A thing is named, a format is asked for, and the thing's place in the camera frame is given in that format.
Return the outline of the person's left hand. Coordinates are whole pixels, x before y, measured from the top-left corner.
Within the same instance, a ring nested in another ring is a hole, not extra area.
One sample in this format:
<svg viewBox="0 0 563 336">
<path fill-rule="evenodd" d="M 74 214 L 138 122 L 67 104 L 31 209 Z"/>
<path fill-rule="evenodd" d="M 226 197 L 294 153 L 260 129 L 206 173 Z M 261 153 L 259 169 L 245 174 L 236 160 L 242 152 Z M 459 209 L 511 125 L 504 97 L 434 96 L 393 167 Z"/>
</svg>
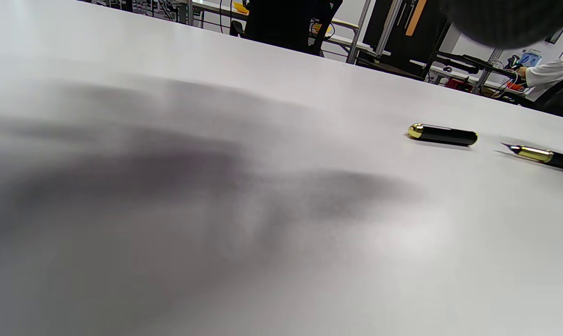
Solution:
<svg viewBox="0 0 563 336">
<path fill-rule="evenodd" d="M 496 49 L 526 47 L 563 27 L 563 0 L 442 0 L 439 7 L 461 34 Z"/>
</svg>

